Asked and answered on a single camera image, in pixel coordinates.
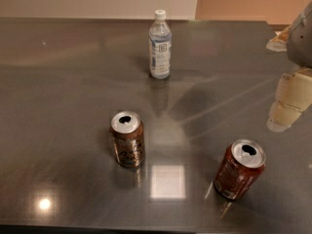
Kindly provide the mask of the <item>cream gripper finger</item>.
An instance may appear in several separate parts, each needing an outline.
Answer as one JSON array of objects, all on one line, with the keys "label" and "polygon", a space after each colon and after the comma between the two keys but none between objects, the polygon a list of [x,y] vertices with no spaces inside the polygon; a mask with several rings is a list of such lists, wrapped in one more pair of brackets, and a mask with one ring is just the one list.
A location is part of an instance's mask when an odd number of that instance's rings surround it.
[{"label": "cream gripper finger", "polygon": [[274,38],[270,39],[266,48],[273,52],[285,52],[287,50],[287,42],[290,35],[290,26],[287,26],[279,32]]},{"label": "cream gripper finger", "polygon": [[275,133],[287,130],[311,104],[312,69],[300,67],[291,74],[284,73],[269,111],[268,129]]}]

